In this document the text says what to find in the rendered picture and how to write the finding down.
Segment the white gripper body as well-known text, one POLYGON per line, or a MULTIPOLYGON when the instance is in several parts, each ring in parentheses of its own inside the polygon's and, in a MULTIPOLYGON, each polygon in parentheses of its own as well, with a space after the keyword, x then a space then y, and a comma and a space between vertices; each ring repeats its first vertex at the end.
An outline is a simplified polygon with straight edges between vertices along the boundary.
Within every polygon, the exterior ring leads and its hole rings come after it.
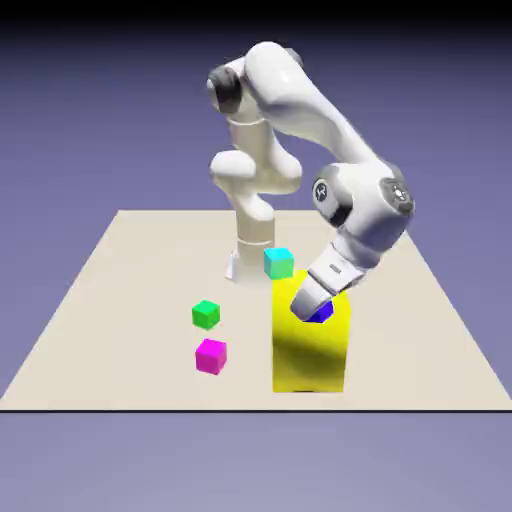
POLYGON ((308 321, 321 307, 339 294, 313 276, 307 276, 293 298, 290 309, 301 321, 308 321))

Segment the small blue cube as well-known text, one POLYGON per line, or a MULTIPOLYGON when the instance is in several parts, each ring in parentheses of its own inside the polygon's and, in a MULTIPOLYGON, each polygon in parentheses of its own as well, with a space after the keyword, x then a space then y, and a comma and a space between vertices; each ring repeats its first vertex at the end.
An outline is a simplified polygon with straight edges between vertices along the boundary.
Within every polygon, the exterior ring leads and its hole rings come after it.
POLYGON ((309 323, 323 323, 334 313, 334 307, 331 301, 323 304, 309 319, 309 323))

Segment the small cyan cube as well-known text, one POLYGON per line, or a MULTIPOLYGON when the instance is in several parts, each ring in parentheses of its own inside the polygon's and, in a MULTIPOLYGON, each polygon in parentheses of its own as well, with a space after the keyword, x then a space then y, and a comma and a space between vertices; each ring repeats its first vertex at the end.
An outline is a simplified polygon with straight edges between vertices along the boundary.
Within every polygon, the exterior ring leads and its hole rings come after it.
POLYGON ((284 247, 265 249, 264 272, 272 280, 292 277, 294 273, 293 254, 284 247))

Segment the small green cube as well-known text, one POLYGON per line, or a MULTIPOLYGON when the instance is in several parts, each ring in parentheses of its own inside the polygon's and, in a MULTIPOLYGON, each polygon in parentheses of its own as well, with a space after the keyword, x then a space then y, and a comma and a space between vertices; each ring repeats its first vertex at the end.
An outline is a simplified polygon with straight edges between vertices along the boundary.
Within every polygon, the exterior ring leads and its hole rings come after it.
POLYGON ((192 324, 209 330, 220 321, 220 306, 209 300, 202 300, 192 307, 192 324))

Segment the small magenta cube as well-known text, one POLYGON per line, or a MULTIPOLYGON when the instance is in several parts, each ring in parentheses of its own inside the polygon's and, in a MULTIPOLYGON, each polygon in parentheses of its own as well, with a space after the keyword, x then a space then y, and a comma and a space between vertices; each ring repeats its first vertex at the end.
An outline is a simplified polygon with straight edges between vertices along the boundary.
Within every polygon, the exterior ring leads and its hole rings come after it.
POLYGON ((204 339, 195 351, 196 369, 218 375, 227 361, 227 344, 223 341, 204 339))

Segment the large yellow box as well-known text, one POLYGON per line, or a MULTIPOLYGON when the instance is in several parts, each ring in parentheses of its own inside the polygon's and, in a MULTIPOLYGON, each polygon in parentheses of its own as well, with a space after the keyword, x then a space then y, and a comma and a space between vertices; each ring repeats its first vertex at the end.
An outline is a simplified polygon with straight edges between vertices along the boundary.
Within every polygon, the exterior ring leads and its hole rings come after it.
POLYGON ((307 272, 272 283, 272 388, 279 393, 337 393, 344 387, 351 307, 342 293, 323 323, 299 320, 290 305, 307 272))

